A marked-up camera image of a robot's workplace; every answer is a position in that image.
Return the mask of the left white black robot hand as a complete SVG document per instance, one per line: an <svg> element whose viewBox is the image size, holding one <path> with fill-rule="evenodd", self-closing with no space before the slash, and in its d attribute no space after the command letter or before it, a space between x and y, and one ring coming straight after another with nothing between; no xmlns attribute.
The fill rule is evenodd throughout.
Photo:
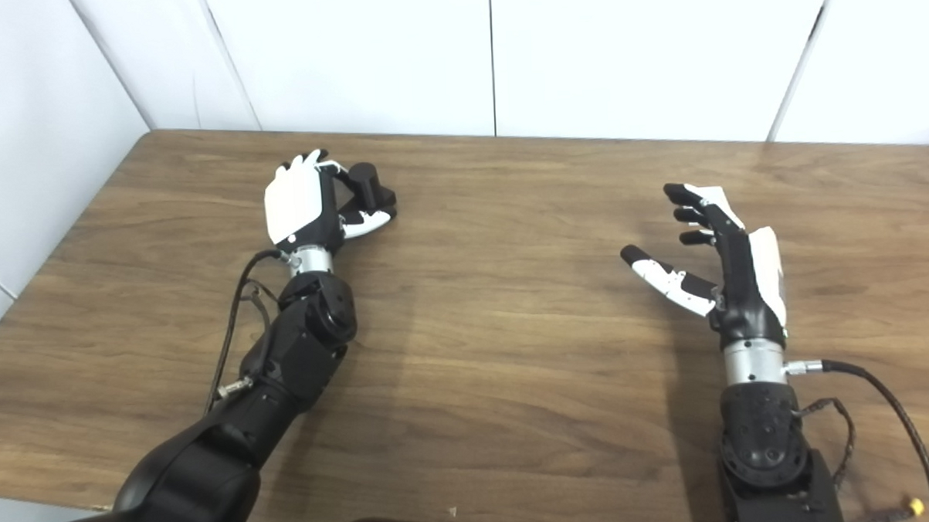
<svg viewBox="0 0 929 522"><path fill-rule="evenodd" d="M282 253L318 246L336 254L345 241L396 217L398 196L381 185L375 165L349 168L319 148L281 163L264 191L269 239Z"/></svg>

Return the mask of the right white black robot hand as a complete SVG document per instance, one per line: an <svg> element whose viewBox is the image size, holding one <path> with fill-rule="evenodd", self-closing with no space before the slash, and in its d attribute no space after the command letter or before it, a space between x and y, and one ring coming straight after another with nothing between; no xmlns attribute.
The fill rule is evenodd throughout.
<svg viewBox="0 0 929 522"><path fill-rule="evenodd" d="M722 280L704 280L676 269L637 245L624 246L624 262L661 296L706 318L721 347L761 340L784 349L787 307L774 230L746 229L720 186L672 183L663 191L675 206L674 218L690 225L690 231L680 233L680 242L711 246L720 259Z"/></svg>

